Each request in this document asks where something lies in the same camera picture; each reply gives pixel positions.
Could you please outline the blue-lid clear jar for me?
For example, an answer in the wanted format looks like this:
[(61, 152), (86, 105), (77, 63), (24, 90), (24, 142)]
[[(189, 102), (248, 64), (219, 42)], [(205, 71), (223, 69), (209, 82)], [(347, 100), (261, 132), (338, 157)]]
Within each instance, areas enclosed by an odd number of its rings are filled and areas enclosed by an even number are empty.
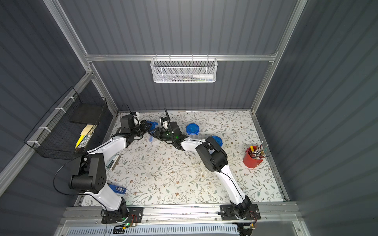
[(218, 136), (212, 136), (212, 138), (216, 141), (216, 143), (217, 143), (220, 147), (223, 146), (223, 141), (222, 141), (222, 139), (221, 139), (220, 137), (218, 137)]
[(154, 129), (158, 127), (158, 123), (157, 122), (150, 122), (150, 121), (147, 121), (148, 125), (149, 125), (149, 131), (146, 133), (146, 137), (147, 137), (147, 141), (150, 142), (151, 144), (155, 143), (158, 141), (158, 139), (156, 139), (155, 137), (153, 137), (151, 133), (154, 133)]
[(195, 123), (190, 123), (186, 126), (186, 133), (188, 136), (198, 136), (200, 133), (200, 127)]

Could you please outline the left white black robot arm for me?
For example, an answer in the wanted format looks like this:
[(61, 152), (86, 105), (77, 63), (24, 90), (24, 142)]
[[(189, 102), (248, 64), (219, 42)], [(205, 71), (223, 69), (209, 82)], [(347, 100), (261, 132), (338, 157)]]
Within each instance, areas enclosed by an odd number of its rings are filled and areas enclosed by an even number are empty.
[(116, 153), (128, 147), (136, 137), (143, 137), (150, 128), (151, 124), (146, 120), (133, 127), (122, 126), (110, 140), (73, 161), (69, 188), (98, 201), (103, 207), (103, 218), (109, 222), (126, 221), (130, 213), (125, 200), (107, 183), (105, 164)]

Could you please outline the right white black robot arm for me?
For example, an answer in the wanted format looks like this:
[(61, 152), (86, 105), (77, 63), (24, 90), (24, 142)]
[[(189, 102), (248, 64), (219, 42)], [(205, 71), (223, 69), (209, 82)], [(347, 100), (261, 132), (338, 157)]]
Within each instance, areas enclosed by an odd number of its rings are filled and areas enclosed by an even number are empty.
[(160, 141), (173, 145), (178, 150), (196, 152), (204, 166), (220, 179), (229, 195), (235, 217), (238, 219), (248, 217), (252, 202), (234, 178), (228, 165), (226, 152), (213, 137), (190, 138), (180, 131), (176, 122), (168, 123), (167, 128), (157, 127), (151, 130), (150, 134)]

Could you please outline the yellow sticky notes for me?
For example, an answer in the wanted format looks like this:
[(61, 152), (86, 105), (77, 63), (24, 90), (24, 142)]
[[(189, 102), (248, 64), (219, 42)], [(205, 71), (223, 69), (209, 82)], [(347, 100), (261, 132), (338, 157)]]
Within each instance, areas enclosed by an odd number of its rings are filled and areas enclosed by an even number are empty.
[(93, 128), (95, 127), (95, 125), (92, 125), (92, 124), (87, 124), (83, 130), (81, 131), (80, 133), (80, 137), (76, 143), (76, 146), (75, 148), (78, 148), (79, 145), (82, 143), (82, 141), (84, 140), (84, 138), (93, 130)]

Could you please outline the blue small box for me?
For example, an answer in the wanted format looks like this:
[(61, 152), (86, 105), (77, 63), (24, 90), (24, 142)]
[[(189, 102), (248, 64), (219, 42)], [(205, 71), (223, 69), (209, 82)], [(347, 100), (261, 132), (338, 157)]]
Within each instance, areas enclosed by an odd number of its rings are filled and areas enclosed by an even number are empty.
[(121, 194), (124, 195), (126, 193), (126, 188), (123, 186), (117, 186), (114, 184), (109, 184), (109, 187), (116, 193), (116, 194)]

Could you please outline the white tube in basket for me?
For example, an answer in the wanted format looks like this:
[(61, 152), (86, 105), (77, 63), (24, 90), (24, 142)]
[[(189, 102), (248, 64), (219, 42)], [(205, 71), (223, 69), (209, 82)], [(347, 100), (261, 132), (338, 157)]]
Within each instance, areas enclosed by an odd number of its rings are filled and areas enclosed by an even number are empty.
[(214, 80), (214, 74), (196, 74), (193, 75), (193, 78), (205, 81), (212, 81)]

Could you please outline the red pen cup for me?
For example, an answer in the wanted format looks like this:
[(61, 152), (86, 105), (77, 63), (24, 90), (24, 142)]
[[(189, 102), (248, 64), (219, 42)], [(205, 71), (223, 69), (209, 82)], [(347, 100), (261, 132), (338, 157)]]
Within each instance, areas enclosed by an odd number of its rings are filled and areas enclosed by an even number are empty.
[(258, 146), (250, 146), (245, 151), (245, 156), (243, 158), (243, 163), (248, 168), (255, 168), (263, 162), (264, 157), (262, 155), (256, 156), (256, 151), (259, 150)]

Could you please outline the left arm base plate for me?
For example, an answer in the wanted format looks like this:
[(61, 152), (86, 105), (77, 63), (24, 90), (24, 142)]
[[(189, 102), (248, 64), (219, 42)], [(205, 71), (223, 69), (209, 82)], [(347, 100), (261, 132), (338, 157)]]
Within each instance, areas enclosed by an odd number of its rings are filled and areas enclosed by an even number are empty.
[(109, 211), (103, 209), (100, 213), (102, 224), (127, 224), (140, 223), (143, 216), (143, 207), (128, 207), (117, 211)]

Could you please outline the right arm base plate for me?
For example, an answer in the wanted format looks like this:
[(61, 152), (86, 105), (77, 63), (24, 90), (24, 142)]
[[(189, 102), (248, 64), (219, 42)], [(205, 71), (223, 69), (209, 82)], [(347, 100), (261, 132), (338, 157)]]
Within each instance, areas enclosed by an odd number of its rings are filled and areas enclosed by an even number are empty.
[(249, 205), (235, 205), (235, 204), (225, 204), (220, 205), (220, 211), (218, 215), (221, 216), (222, 220), (260, 220), (261, 215), (257, 204)]

